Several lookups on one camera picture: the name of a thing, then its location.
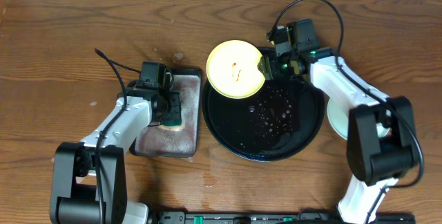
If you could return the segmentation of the green yellow sponge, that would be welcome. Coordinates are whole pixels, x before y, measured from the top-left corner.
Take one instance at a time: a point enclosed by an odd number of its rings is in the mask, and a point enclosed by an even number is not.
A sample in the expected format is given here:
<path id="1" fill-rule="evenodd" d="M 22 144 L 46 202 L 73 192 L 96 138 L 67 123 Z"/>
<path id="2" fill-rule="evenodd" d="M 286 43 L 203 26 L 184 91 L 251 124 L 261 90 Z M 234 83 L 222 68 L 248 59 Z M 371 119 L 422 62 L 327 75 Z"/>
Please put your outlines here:
<path id="1" fill-rule="evenodd" d="M 183 121 L 181 119 L 176 119 L 176 120 L 165 120 L 163 121 L 163 123 L 160 125 L 161 128 L 163 129 L 168 129 L 168 130 L 172 130 L 172 131 L 177 131 L 177 130 L 181 130 L 184 127 Z"/>

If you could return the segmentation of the yellow plate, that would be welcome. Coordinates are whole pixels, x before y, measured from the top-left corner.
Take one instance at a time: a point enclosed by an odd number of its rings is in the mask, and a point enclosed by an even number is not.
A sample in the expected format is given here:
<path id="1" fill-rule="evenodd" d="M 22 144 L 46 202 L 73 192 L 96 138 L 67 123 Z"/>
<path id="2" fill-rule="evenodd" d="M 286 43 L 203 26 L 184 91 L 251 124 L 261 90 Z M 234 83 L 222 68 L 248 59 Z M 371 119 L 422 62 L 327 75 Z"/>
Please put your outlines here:
<path id="1" fill-rule="evenodd" d="M 243 99 L 257 93 L 265 82 L 258 70 L 262 53 L 252 44 L 230 40 L 217 45 L 206 61 L 209 83 L 221 95 Z"/>

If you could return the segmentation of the light blue plate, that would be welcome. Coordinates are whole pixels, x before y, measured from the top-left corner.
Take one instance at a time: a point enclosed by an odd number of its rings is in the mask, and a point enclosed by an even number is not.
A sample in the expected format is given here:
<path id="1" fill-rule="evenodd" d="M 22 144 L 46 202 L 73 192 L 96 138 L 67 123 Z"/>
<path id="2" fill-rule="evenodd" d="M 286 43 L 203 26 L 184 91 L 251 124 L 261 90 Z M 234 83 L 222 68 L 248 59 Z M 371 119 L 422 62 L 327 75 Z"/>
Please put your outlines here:
<path id="1" fill-rule="evenodd" d="M 390 128 L 376 122 L 376 116 L 369 110 L 357 106 L 376 106 L 378 102 L 370 97 L 331 97 L 327 105 L 327 117 L 334 131 L 345 140 L 374 139 L 385 137 Z"/>

